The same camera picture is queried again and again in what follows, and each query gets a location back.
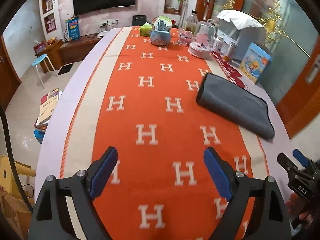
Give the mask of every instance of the blue gripper pad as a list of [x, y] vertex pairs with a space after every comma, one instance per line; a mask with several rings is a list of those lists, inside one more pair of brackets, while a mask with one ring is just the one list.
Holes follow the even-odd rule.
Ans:
[[292, 152], [292, 156], [300, 162], [300, 164], [304, 167], [309, 166], [309, 159], [305, 157], [298, 149], [294, 149]]
[[207, 167], [220, 196], [226, 198], [227, 201], [230, 201], [233, 197], [230, 190], [230, 181], [209, 149], [204, 151], [204, 164]]
[[96, 197], [101, 195], [114, 167], [117, 164], [117, 160], [118, 153], [116, 148], [113, 148], [91, 179], [89, 192], [91, 200], [94, 200]]

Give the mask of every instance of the silver bolt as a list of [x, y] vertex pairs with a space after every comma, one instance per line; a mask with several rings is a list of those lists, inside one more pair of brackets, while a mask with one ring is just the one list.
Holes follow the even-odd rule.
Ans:
[[79, 171], [77, 172], [77, 175], [78, 175], [79, 177], [84, 176], [84, 175], [85, 175], [85, 170], [79, 170]]
[[275, 178], [272, 177], [272, 176], [268, 176], [268, 181], [269, 181], [269, 182], [275, 182]]
[[242, 171], [236, 171], [236, 176], [238, 178], [243, 178], [244, 177], [244, 173]]
[[53, 180], [53, 178], [54, 178], [54, 176], [53, 176], [53, 175], [49, 175], [49, 176], [46, 178], [46, 180], [47, 180], [47, 181], [52, 181], [52, 180]]

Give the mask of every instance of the wallpaper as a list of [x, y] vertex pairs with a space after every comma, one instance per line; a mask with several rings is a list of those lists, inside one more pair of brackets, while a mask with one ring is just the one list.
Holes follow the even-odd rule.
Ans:
[[[73, 1], [58, 0], [59, 15], [62, 31], [66, 29], [65, 20], [73, 17]], [[79, 16], [80, 35], [86, 35], [105, 31], [105, 27], [98, 27], [97, 21], [104, 19], [118, 19], [118, 27], [131, 26], [132, 16], [143, 14], [148, 21], [152, 21], [157, 16], [159, 0], [138, 0], [138, 4], [133, 7], [109, 8], [98, 10]]]

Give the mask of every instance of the gray folded cloth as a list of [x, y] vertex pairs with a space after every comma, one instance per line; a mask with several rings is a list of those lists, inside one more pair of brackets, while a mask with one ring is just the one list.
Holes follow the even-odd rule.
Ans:
[[222, 77], [207, 73], [202, 80], [196, 102], [265, 140], [270, 140], [275, 135], [267, 103]]

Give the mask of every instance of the yellow chair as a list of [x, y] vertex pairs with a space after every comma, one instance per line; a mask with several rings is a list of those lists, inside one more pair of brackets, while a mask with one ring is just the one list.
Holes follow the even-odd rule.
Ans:
[[[31, 166], [19, 163], [17, 161], [15, 161], [15, 164], [18, 175], [21, 174], [30, 177], [36, 176], [36, 171], [31, 169]], [[3, 155], [0, 157], [0, 185], [6, 190], [8, 194], [22, 200], [21, 194], [18, 191], [17, 184], [11, 171], [9, 158]], [[30, 201], [30, 203], [34, 203], [33, 198], [28, 198], [28, 200]]]

